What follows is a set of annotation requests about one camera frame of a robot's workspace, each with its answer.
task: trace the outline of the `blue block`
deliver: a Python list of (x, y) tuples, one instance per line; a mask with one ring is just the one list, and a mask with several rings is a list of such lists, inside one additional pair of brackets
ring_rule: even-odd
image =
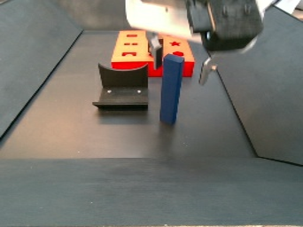
[(180, 88), (182, 81), (184, 58), (168, 54), (162, 60), (161, 110), (160, 121), (174, 124)]

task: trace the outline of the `black holder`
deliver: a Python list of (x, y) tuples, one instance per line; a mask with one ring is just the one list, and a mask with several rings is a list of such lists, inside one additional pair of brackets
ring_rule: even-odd
[(101, 109), (148, 108), (148, 66), (132, 70), (114, 70), (98, 64), (101, 92), (98, 102), (92, 105)]

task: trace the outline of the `cutout slot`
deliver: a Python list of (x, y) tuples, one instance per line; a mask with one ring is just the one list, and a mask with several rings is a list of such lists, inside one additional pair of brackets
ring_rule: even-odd
[(122, 52), (121, 56), (125, 57), (126, 55), (137, 56), (136, 52)]

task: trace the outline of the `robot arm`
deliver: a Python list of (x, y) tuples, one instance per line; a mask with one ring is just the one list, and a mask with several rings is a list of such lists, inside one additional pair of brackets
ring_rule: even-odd
[(209, 51), (244, 48), (261, 31), (272, 0), (125, 0), (130, 26), (204, 43)]

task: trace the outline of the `orange block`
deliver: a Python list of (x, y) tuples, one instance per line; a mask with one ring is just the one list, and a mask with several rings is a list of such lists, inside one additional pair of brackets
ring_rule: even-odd
[[(168, 53), (184, 57), (182, 76), (193, 75), (193, 54), (185, 40), (162, 35), (162, 56)], [(120, 31), (110, 58), (114, 69), (133, 69), (148, 64), (148, 76), (161, 76), (162, 68), (153, 69), (153, 58), (148, 53), (145, 31)]]

